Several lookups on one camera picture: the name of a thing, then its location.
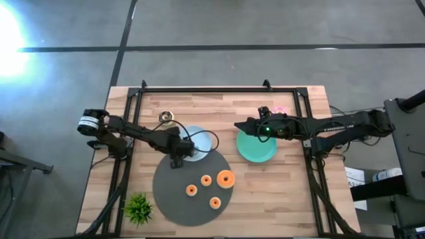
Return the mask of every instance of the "white paper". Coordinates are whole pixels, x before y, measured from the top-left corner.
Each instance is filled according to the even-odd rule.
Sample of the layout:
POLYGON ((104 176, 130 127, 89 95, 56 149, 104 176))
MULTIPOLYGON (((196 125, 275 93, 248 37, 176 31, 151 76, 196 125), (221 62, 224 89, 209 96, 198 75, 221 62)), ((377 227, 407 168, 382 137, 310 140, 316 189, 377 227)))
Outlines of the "white paper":
MULTIPOLYGON (((356 187, 365 184, 365 172, 358 169, 345 167, 348 184, 350 187, 356 187)), ((367 210, 366 200, 354 202, 354 207, 361 210, 367 210)))
POLYGON ((416 232, 423 232, 423 231, 425 231, 425 226, 416 229, 416 232))

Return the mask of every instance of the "black metal frame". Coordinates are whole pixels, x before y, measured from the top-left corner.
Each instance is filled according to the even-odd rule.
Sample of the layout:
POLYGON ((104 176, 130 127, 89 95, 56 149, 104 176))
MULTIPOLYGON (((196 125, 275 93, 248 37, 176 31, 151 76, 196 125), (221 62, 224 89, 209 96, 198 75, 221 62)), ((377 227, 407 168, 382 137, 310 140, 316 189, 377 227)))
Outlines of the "black metal frame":
POLYGON ((37 161, 33 161, 32 159, 27 159, 26 157, 15 155, 4 149, 0 149, 0 161, 7 163, 6 165, 2 165, 2 167, 6 167, 6 170, 13 169, 22 170, 24 172, 23 178, 18 186, 19 190, 15 195, 13 195, 11 207, 9 212, 7 212, 10 216, 5 217, 3 231, 0 232, 0 238, 7 238, 10 233, 10 225, 14 219, 13 215, 16 214, 17 205, 22 201, 33 169, 40 170, 44 174, 50 174, 53 170, 53 165, 45 165, 44 163, 39 163, 37 161))
MULTIPOLYGON (((176 87, 176 88, 149 88, 146 86, 145 81, 142 82, 142 87, 140 88, 129 88, 128 92, 127 92, 127 101, 126 101, 126 106, 125 106, 125 111, 124 111, 124 119, 128 120, 128 116, 129 116, 129 109, 131 107, 131 101, 133 99, 133 97, 137 96, 137 100, 136 100, 136 107, 135 107, 135 113, 134 113, 134 118, 133 118, 133 123, 137 123, 137 119, 139 118, 139 114, 140 114, 140 110, 141 110, 141 101, 142 101, 142 96, 143 93, 175 93, 175 92, 179 92, 179 93, 189 93, 189 92, 214 92, 214 93, 219 93, 219 92, 269 92, 269 93, 290 93, 293 94, 294 96, 294 103, 295 103, 295 109, 296 109, 296 114, 299 117, 302 117, 302 111, 301 111, 301 103, 299 98, 302 97, 304 104, 305 104, 305 111, 307 114, 307 117, 313 117, 312 111, 311 111, 311 106, 310 106, 310 102, 309 102, 309 96, 308 96, 308 91, 307 88, 273 88, 271 87, 270 83, 268 80, 265 80, 262 86, 259 87, 222 87, 222 88, 202 88, 202 87, 196 87, 196 88, 190 88, 190 87, 184 87, 184 88, 180 88, 180 87, 176 87)), ((320 208, 319 208, 319 201, 318 201, 318 196, 316 194, 316 192, 313 189, 313 183, 315 182, 315 177, 313 175, 313 167, 311 166, 311 161, 313 160, 311 158, 311 154, 308 153, 309 149, 310 149, 310 145, 306 144, 306 143, 302 143, 302 147, 303 147, 303 151, 304 151, 304 159, 305 159, 305 168, 306 168, 306 173, 307 173, 307 179, 309 182, 309 187, 310 187, 310 192, 311 192, 311 202, 313 205, 313 213, 314 213, 314 217, 315 217, 315 223, 316 223, 316 228, 317 228, 317 236, 318 237, 325 237, 325 238, 377 238, 377 237, 369 237, 369 236, 363 236, 363 235, 346 235, 346 234, 338 234, 336 231, 336 226, 335 226, 335 221, 332 217, 332 214, 330 212, 330 210, 328 210, 328 208, 325 208, 326 210, 326 215, 327 215, 327 220, 329 223, 329 231, 330 232, 325 232, 323 229, 323 222, 321 219, 321 213, 320 213, 320 208)), ((118 198, 120 199, 119 201, 119 207, 118 208, 123 208, 124 207, 124 201, 126 199, 126 193, 127 193, 127 185, 128 185, 128 179, 129 179, 129 172, 130 172, 130 168, 131 168, 131 160, 132 160, 132 153, 133 153, 133 146, 130 149, 130 155, 127 157, 126 159, 126 165, 125 165, 125 169, 124 169, 124 175, 122 178, 122 181, 120 183, 120 186, 122 186, 122 188, 120 188, 120 186, 118 187, 118 189, 120 190, 120 196, 119 197, 115 197, 116 193, 117 193, 117 182, 118 182, 118 172, 120 170, 120 160, 116 160, 115 164, 114 164, 114 169, 112 171, 112 179, 111 179, 111 185, 110 185, 110 193, 108 195, 108 203, 107 206, 108 209, 106 210, 105 215, 102 215, 102 222, 103 222, 103 227, 102 227, 102 231, 101 234, 94 234, 97 232, 96 231, 92 231, 91 235, 87 235, 87 234, 83 234, 83 235, 76 235, 72 238, 119 238, 120 234, 121 234, 121 226, 122 226, 122 220, 123 220, 123 210, 119 210, 117 213, 117 218, 116 218, 116 225, 115 225, 115 229, 113 232, 109 231, 109 223, 110 223, 110 213, 111 213, 111 209, 113 207, 113 205, 115 204, 116 200, 118 200, 118 198)), ((317 170, 318 174, 319 174, 319 179, 320 179, 320 186, 322 191, 324 192, 325 197, 329 200, 329 191, 327 188, 327 181, 326 181, 326 177, 325 177, 325 171, 323 170, 323 167, 318 167, 317 170)))

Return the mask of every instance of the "light blue plate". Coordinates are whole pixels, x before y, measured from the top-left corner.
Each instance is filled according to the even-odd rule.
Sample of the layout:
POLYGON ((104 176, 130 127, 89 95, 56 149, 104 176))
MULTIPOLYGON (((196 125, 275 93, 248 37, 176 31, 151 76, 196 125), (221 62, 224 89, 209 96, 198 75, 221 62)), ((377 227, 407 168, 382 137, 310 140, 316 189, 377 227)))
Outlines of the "light blue plate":
MULTIPOLYGON (((195 125, 190 125, 186 127, 187 131, 189 132, 189 135, 192 135, 196 132, 204 130, 203 128, 195 125)), ((180 128, 180 138, 184 138, 187 136, 187 133, 184 129, 180 128)), ((192 142, 195 144, 196 149, 200 149, 203 151, 209 151, 211 150, 211 138, 210 135, 207 132, 198 133, 191 137, 192 142)), ((198 160, 203 159, 205 156, 207 156, 208 153, 205 152, 199 152, 195 150, 193 157, 186 157, 184 160, 195 162, 198 160)))
POLYGON ((277 143, 275 138, 269 138, 267 142, 261 143, 257 137, 239 131, 236 137, 236 147, 245 159, 253 163, 263 163, 276 153, 277 143))

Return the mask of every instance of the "small green plant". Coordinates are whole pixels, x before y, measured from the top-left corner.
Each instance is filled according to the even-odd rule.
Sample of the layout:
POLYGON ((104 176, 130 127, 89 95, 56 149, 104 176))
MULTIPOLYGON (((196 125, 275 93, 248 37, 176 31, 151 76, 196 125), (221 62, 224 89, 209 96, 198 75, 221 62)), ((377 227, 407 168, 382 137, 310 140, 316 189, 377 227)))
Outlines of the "small green plant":
POLYGON ((130 200, 127 201, 124 207, 126 217, 130 218, 130 222, 137 226, 143 225, 147 222, 147 219, 152 219, 150 214, 152 213, 152 205, 146 199, 145 195, 137 193, 131 196, 130 200))

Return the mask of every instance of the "pink object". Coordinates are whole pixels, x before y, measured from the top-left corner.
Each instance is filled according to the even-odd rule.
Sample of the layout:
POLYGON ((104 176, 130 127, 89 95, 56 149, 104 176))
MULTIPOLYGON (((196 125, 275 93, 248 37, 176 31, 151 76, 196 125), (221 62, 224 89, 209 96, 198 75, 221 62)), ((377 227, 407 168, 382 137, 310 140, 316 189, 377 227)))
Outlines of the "pink object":
POLYGON ((274 108, 273 113, 275 113, 275 114, 278 114, 278 113, 286 114, 286 110, 285 110, 284 107, 276 107, 276 108, 274 108))

